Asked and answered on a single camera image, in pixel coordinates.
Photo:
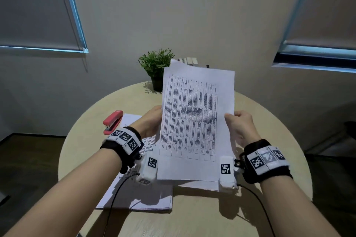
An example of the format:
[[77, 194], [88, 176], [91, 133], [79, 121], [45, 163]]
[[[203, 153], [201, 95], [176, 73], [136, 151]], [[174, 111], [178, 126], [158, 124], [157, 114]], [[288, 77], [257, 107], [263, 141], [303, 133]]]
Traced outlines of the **person's right hand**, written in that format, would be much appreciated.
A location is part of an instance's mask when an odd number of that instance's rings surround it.
[[235, 128], [229, 128], [229, 131], [239, 146], [245, 148], [247, 145], [262, 139], [254, 125], [253, 117], [250, 113], [244, 110], [238, 110], [235, 111], [233, 115], [237, 116]]

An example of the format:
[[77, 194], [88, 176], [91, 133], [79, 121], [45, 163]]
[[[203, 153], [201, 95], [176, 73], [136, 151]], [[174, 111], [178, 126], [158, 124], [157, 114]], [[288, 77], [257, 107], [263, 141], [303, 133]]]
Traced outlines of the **person's left hand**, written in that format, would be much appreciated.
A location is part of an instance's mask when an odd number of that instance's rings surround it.
[[158, 132], [161, 122], [162, 116], [150, 116], [148, 111], [129, 126], [134, 128], [140, 134], [141, 138], [144, 139], [154, 136]]

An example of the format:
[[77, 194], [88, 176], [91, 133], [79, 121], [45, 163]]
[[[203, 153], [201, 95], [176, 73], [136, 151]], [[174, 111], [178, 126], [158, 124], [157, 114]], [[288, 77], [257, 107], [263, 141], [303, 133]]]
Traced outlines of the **printed white paper sheet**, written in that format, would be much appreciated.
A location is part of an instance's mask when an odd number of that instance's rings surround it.
[[158, 180], [218, 182], [220, 157], [233, 156], [224, 115], [234, 113], [234, 84], [235, 71], [164, 69]]

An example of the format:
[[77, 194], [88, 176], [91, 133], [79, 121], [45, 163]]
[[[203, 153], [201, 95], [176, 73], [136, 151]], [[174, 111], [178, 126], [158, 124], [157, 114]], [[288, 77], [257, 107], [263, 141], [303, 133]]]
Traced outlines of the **person's left forearm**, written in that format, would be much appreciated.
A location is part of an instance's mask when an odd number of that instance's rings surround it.
[[76, 237], [122, 168], [100, 149], [51, 188], [4, 237]]

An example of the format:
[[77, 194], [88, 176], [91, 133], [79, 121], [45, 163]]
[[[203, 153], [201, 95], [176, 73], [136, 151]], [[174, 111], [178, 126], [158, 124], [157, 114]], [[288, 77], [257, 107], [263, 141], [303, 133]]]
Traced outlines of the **person's right forearm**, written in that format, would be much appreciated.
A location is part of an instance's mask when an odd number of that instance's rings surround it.
[[276, 237], [341, 237], [289, 176], [260, 183]]

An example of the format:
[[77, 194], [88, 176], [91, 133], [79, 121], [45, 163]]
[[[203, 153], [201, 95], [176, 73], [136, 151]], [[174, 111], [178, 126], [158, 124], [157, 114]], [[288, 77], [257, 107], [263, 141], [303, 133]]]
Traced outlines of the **green plant in black pot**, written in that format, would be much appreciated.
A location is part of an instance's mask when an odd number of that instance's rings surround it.
[[151, 78], [154, 91], [163, 91], [164, 69], [170, 66], [174, 57], [171, 49], [159, 49], [158, 51], [148, 51], [147, 54], [138, 58], [138, 63]]

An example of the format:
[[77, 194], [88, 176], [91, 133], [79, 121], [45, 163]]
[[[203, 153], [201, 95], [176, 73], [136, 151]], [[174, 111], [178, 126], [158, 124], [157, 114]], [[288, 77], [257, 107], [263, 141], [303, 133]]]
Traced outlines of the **black left wristband with markers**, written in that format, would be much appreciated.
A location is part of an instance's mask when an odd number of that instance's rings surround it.
[[144, 143], [140, 134], [132, 127], [118, 128], [103, 141], [100, 149], [113, 150], [122, 162], [121, 174], [126, 174], [142, 158]]

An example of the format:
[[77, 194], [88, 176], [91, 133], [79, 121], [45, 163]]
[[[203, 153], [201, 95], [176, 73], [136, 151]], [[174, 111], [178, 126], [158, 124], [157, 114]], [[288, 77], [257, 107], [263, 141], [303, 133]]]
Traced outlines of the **black wristband with markers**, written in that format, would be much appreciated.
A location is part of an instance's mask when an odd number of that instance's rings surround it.
[[103, 141], [100, 149], [113, 150], [122, 162], [121, 174], [126, 174], [142, 158], [144, 143], [140, 134], [132, 127], [118, 128]]
[[261, 183], [275, 176], [292, 178], [287, 159], [265, 139], [248, 144], [240, 159], [244, 168], [243, 178], [248, 184]]

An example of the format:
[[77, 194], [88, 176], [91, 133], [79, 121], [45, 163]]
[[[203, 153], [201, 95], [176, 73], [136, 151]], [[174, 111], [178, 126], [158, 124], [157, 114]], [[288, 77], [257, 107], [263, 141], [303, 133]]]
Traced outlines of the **red stapler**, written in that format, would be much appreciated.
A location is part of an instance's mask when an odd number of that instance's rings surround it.
[[117, 128], [122, 120], [123, 114], [124, 112], [122, 110], [116, 110], [103, 121], [103, 125], [105, 126], [105, 130], [103, 131], [104, 135], [110, 135]]

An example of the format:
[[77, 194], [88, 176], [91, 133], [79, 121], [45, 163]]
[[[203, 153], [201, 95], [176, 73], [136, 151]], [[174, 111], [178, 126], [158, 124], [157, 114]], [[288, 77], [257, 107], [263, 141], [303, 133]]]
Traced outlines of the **black right wristband with markers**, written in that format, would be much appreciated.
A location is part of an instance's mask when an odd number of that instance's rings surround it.
[[243, 178], [248, 184], [261, 183], [275, 176], [292, 178], [287, 159], [265, 139], [248, 144], [240, 159], [244, 168]]

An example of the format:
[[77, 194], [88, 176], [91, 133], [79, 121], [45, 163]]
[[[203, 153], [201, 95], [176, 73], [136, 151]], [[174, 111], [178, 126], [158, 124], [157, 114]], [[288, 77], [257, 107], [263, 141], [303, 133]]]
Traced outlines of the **white boxes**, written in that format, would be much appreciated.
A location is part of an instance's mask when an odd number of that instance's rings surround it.
[[183, 63], [183, 64], [190, 65], [190, 66], [197, 66], [198, 65], [198, 60], [195, 57], [180, 58], [180, 59], [178, 59], [178, 61]]

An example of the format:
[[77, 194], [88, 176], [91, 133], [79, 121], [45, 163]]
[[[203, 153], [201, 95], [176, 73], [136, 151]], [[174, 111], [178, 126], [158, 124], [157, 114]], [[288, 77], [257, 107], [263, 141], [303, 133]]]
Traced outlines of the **plain white paper sheet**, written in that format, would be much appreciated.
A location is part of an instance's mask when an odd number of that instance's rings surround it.
[[217, 181], [187, 181], [180, 180], [176, 182], [177, 186], [195, 188], [209, 191], [219, 191], [219, 183]]

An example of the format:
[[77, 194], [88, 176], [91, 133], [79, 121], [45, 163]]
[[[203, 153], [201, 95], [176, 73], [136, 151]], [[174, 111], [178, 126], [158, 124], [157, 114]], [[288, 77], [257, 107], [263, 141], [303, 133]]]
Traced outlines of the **stack of printed papers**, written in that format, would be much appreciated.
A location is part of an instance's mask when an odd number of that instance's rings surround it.
[[112, 206], [132, 211], [171, 211], [173, 205], [171, 185], [159, 184], [158, 181], [144, 185], [138, 183], [136, 176], [133, 176], [118, 191], [125, 178], [135, 173], [137, 173], [137, 166], [128, 170], [125, 175], [119, 173], [96, 209], [109, 209]]

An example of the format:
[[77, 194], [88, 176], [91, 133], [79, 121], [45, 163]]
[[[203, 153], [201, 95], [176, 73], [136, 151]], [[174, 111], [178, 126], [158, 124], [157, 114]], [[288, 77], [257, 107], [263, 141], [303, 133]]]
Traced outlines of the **grey roller blind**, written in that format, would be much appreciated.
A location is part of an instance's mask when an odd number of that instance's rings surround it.
[[0, 49], [87, 54], [75, 0], [0, 0]]
[[356, 0], [299, 0], [280, 51], [356, 56]]

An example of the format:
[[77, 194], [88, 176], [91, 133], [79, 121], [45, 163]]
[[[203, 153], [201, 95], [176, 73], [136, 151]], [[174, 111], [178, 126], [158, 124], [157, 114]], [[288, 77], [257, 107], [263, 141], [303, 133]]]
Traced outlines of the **dark window frame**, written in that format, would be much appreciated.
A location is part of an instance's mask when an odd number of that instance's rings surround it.
[[356, 74], [356, 50], [281, 45], [272, 66]]

